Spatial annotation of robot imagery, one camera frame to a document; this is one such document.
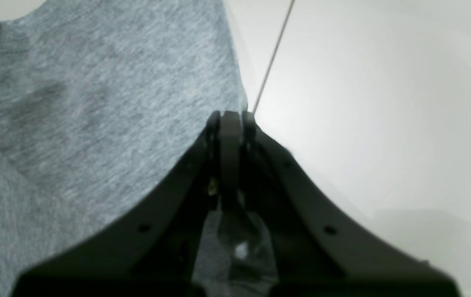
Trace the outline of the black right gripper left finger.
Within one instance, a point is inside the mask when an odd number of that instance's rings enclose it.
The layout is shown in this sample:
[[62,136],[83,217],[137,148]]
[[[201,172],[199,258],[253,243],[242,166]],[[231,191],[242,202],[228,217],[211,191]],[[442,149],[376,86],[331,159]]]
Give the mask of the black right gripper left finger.
[[236,200],[240,114],[215,111],[154,190],[103,231],[24,272],[14,297],[204,297],[191,280],[214,198]]

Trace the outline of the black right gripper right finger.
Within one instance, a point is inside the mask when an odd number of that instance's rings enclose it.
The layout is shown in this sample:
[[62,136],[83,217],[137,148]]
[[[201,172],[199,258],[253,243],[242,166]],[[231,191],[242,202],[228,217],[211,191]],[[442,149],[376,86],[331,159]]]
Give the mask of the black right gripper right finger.
[[292,154],[242,115],[246,206],[273,239],[279,283],[270,297],[458,297],[445,273],[394,248],[347,216]]

